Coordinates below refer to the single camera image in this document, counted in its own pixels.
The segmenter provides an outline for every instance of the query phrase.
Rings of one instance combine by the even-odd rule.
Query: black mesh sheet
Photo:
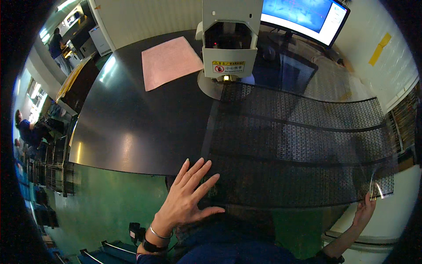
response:
[[[390,131],[376,98],[321,102],[253,87],[220,103],[208,158],[218,204],[322,207],[393,193]]]

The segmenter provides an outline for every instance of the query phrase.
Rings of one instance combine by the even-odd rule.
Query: hand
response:
[[[204,164],[204,159],[200,158],[190,170],[187,170],[188,168],[189,159],[183,164],[164,204],[155,215],[151,225],[154,231],[157,229],[157,233],[161,229],[162,234],[165,234],[177,225],[196,222],[210,215],[225,212],[220,207],[207,207],[204,210],[199,210],[197,206],[199,200],[207,194],[220,178],[220,175],[216,174],[195,190],[201,179],[211,168],[211,161],[207,161]]]
[[[357,205],[352,226],[359,227],[363,230],[368,224],[375,210],[376,201],[369,200],[369,192],[365,196],[365,201]]]

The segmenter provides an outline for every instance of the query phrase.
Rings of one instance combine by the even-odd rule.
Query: bracelet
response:
[[[170,238],[173,236],[173,230],[171,230],[171,235],[170,235],[169,237],[162,237],[162,236],[160,236],[159,234],[155,233],[155,231],[154,231],[154,230],[152,230],[152,226],[151,226],[151,225],[149,225],[149,229],[151,230],[151,232],[152,232],[154,235],[156,235],[157,237],[159,237],[159,238],[161,238],[161,239],[170,239]]]

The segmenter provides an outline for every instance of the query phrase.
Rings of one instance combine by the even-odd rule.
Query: watch strap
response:
[[[324,259],[328,264],[344,263],[343,256],[340,256],[339,258],[332,258],[325,254],[325,252],[322,250],[320,250],[315,256]]]
[[[144,237],[144,238],[143,238],[143,240],[142,240],[142,247],[143,247],[146,251],[151,252],[151,253],[154,253],[154,252],[162,252],[162,251],[165,251],[165,250],[168,248],[168,246],[167,246],[167,247],[164,247],[164,248],[159,248],[159,247],[157,247],[156,245],[154,245],[154,244],[152,244],[152,243],[148,242],[148,241],[145,239],[145,237]]]

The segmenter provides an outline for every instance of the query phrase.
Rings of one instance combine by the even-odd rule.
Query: sleeve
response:
[[[170,262],[160,256],[136,254],[136,264],[169,264]]]
[[[328,264],[324,259],[318,256],[314,256],[314,257],[302,260],[302,262],[300,263],[302,264]]]

